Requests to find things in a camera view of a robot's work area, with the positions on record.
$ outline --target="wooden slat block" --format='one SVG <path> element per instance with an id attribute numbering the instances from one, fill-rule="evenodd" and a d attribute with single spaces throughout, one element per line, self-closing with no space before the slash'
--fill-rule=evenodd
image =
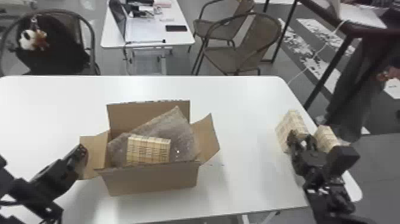
<path id="1" fill-rule="evenodd" d="M 128 138 L 126 165 L 167 163 L 170 161 L 170 148 L 170 139 L 133 134 Z"/>

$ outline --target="laptop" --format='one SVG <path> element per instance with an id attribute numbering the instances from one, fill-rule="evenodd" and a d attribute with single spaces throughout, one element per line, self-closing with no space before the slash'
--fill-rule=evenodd
<path id="1" fill-rule="evenodd" d="M 165 25 L 152 18 L 131 18 L 128 16 L 129 5 L 121 4 L 119 0 L 110 0 L 108 7 L 117 23 L 125 42 L 165 43 Z"/>
<path id="2" fill-rule="evenodd" d="M 110 0 L 108 7 L 111 10 L 112 16 L 117 23 L 118 29 L 120 30 L 122 37 L 126 42 L 126 24 L 127 24 L 127 13 L 119 0 Z"/>
<path id="3" fill-rule="evenodd" d="M 363 26 L 386 29 L 386 25 L 370 8 L 361 8 L 357 5 L 341 3 L 340 0 L 328 0 L 335 9 L 336 16 L 341 20 Z"/>

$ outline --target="bubble wrap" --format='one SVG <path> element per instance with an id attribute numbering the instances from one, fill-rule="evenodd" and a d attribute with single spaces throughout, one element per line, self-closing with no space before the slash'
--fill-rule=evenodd
<path id="1" fill-rule="evenodd" d="M 128 138 L 131 134 L 165 138 L 171 140 L 170 161 L 193 160 L 199 154 L 192 127 L 179 107 L 150 120 L 130 133 L 122 133 L 107 145 L 112 155 L 112 165 L 121 167 L 126 164 Z"/>

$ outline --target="stuffed toy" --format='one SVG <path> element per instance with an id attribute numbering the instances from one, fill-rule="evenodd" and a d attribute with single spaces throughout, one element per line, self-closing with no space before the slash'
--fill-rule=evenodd
<path id="1" fill-rule="evenodd" d="M 21 33 L 21 38 L 19 40 L 20 46 L 24 50 L 34 51 L 40 49 L 44 51 L 50 45 L 46 41 L 47 33 L 41 30 L 24 30 Z"/>

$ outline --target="plush keychain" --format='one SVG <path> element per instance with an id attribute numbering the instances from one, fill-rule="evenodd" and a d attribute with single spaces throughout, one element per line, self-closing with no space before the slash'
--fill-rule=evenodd
<path id="1" fill-rule="evenodd" d="M 50 46 L 46 41 L 47 33 L 40 30 L 36 16 L 32 17 L 30 22 L 30 29 L 21 33 L 19 40 L 21 48 L 28 51 L 34 51 L 39 48 L 44 51 Z"/>

